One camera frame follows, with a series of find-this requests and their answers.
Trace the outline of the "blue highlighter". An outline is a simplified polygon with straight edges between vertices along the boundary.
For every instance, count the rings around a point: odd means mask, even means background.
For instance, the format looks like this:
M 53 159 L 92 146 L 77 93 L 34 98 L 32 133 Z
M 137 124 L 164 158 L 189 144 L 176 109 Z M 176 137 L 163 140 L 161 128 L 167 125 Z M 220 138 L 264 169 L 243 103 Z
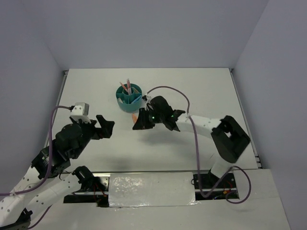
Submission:
M 142 98 L 142 95 L 140 95 L 139 97 L 137 97 L 136 99 L 134 99 L 131 104 L 135 104 L 137 103 L 138 100 L 140 100 Z

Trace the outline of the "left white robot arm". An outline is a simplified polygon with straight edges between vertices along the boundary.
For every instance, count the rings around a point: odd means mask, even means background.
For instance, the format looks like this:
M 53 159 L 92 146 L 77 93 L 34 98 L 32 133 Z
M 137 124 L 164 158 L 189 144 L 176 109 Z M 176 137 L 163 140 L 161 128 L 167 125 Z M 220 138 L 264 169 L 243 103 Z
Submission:
M 95 120 L 80 116 L 63 127 L 50 145 L 33 159 L 11 195 L 5 195 L 1 200 L 0 228 L 33 228 L 33 219 L 69 194 L 78 191 L 104 193 L 107 185 L 86 166 L 78 166 L 63 179 L 59 176 L 70 167 L 70 160 L 78 158 L 91 140 L 110 138 L 114 124 L 97 115 Z

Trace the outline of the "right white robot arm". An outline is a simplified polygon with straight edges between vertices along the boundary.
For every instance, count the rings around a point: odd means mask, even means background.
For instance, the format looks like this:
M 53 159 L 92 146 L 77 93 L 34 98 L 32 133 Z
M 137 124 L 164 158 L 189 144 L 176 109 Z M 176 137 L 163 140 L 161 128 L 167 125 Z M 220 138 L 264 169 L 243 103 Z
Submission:
M 220 187 L 225 182 L 225 173 L 233 166 L 247 146 L 250 137 L 232 116 L 221 119 L 189 115 L 184 110 L 174 110 L 162 96 L 156 96 L 139 109 L 133 130 L 152 129 L 163 124 L 170 131 L 190 132 L 213 140 L 218 159 L 209 170 L 209 184 Z

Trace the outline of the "orange highlighter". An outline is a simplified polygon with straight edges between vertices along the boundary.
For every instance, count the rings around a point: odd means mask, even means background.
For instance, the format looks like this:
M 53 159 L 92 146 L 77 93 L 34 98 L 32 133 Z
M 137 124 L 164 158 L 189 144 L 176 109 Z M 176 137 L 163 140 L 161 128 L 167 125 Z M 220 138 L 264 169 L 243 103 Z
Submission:
M 138 117 L 135 114 L 132 114 L 131 117 L 132 117 L 133 123 L 135 124 L 137 122 Z

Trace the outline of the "orange slim pen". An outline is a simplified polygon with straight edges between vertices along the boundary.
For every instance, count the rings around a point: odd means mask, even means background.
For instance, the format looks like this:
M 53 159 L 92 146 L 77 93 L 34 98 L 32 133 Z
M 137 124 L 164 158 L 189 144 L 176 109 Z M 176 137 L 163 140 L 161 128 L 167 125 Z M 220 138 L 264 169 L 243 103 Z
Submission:
M 126 80 L 126 84 L 127 84 L 127 92 L 128 92 L 128 95 L 131 95 L 130 80 L 129 80 L 129 79 Z

